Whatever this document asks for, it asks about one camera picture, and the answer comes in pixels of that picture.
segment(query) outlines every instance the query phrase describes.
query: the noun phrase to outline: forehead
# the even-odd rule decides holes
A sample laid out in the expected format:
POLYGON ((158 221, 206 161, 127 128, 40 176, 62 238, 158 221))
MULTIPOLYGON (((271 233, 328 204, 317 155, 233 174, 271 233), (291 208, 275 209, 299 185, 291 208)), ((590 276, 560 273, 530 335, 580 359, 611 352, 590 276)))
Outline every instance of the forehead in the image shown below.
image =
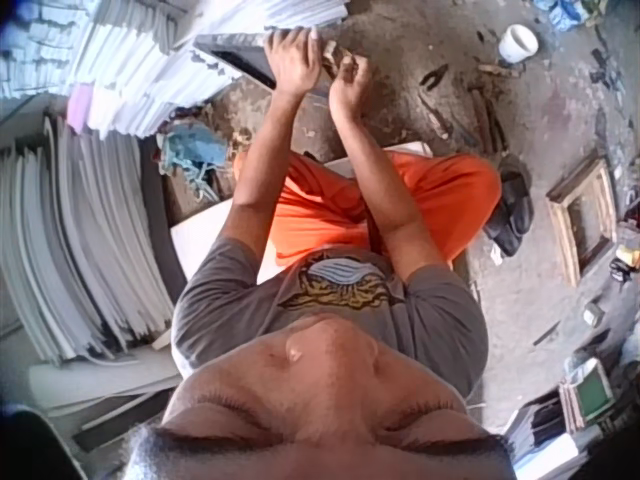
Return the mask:
MULTIPOLYGON (((161 478, 193 480, 515 478, 511 466, 498 455, 434 457, 411 454, 382 445, 342 445, 339 448, 323 448, 290 444, 262 452, 200 456, 181 454, 164 460, 162 463, 165 465, 159 469, 164 472, 160 475, 161 478)), ((146 470, 147 473, 155 470, 158 473, 158 465, 148 467, 150 468, 137 469, 146 470)), ((155 478, 155 475, 139 478, 155 478)))

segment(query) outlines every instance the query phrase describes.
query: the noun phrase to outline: white container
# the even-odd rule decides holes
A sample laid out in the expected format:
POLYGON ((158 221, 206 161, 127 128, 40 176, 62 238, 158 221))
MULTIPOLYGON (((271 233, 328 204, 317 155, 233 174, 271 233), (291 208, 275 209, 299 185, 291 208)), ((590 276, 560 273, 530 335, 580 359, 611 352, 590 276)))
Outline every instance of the white container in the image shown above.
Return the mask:
POLYGON ((509 63, 518 63, 538 51, 538 39, 524 25, 511 25, 504 32, 498 50, 509 63))

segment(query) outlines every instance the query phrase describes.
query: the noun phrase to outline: dirty floor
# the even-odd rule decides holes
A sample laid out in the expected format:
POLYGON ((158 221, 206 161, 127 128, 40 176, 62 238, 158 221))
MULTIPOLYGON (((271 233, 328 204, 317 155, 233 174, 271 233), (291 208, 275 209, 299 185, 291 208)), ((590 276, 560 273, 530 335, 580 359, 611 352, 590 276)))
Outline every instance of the dirty floor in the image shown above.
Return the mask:
MULTIPOLYGON (((504 125, 515 156, 511 160, 518 160, 530 177, 535 220, 517 255, 496 265, 491 242, 480 234, 463 262, 490 335, 489 364, 469 403, 487 428, 499 431, 522 403, 557 383, 563 360, 591 333, 581 319, 586 302, 600 296, 606 323, 622 330, 638 309, 637 284, 620 292, 608 280, 608 260, 577 288, 566 284, 546 194, 595 152, 608 160, 622 211, 632 181, 628 165, 638 148, 640 4, 621 0, 597 29, 568 33, 554 32, 544 12, 521 0, 352 0, 349 11, 349 18, 327 29, 325 37, 368 56, 376 66, 367 123, 382 146, 420 139, 436 155, 473 150, 456 133, 450 141, 440 140, 418 101, 422 77, 446 63, 448 73, 430 93, 434 104, 473 131, 467 88, 482 85, 504 125), (536 32, 538 54, 518 79, 478 73, 478 62, 497 60, 498 35, 512 23, 536 32), (610 55, 607 68, 620 71, 624 89, 616 92, 611 85, 592 83, 590 73, 598 64, 591 52, 596 48, 610 55)), ((213 102, 212 122, 227 138, 241 130, 250 137, 268 105, 267 92, 241 79, 213 102)), ((323 163, 344 156, 326 103, 305 100, 293 149, 308 151, 323 163)), ((500 155, 490 160, 498 165, 500 155)), ((194 202, 179 179, 169 182, 167 191, 172 224, 208 206, 194 202)))

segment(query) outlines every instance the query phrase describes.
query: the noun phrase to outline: eye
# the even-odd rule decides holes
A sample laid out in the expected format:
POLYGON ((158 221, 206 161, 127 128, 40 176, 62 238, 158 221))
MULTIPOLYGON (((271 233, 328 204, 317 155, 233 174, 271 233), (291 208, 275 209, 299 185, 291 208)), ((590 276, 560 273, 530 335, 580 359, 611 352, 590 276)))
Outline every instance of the eye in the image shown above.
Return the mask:
POLYGON ((396 416, 396 418, 387 426, 384 427, 386 432, 399 432, 405 428, 410 427, 422 417, 429 415, 432 412, 438 410, 453 410, 453 404, 448 402, 443 403, 423 403, 412 405, 402 411, 396 416))
POLYGON ((222 407, 230 412, 233 412, 234 415, 241 418, 247 424, 262 430, 264 432, 272 433, 269 428, 267 428, 264 423, 260 420, 259 415, 255 412, 255 410, 248 407, 243 402, 240 402, 232 397, 227 395, 222 395, 219 393, 216 394, 207 394, 200 396, 196 399, 196 404, 200 403, 210 403, 212 405, 217 405, 222 407))

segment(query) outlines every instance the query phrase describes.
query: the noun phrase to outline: nose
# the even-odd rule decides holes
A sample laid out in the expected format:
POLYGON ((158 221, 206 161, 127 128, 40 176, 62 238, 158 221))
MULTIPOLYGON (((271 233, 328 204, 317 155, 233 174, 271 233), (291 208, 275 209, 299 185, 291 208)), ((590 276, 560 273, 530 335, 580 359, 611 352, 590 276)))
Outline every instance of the nose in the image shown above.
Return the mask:
POLYGON ((286 344, 303 406, 300 436, 368 436, 377 386, 378 343, 351 322, 330 317, 293 333, 286 344))

